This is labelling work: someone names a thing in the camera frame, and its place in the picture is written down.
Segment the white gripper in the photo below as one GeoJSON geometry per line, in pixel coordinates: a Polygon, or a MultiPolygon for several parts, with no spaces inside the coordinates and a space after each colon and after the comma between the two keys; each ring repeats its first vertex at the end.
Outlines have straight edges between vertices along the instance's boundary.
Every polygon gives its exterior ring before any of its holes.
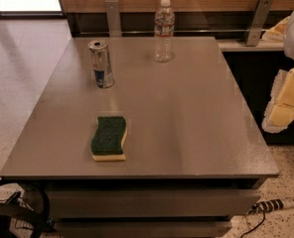
{"type": "MultiPolygon", "coordinates": [[[[263,35],[264,41],[283,42],[285,56],[294,60],[294,11],[263,35]]],[[[270,101],[264,111],[262,129],[279,133],[294,121],[294,67],[280,69],[274,78],[270,101]]]]}

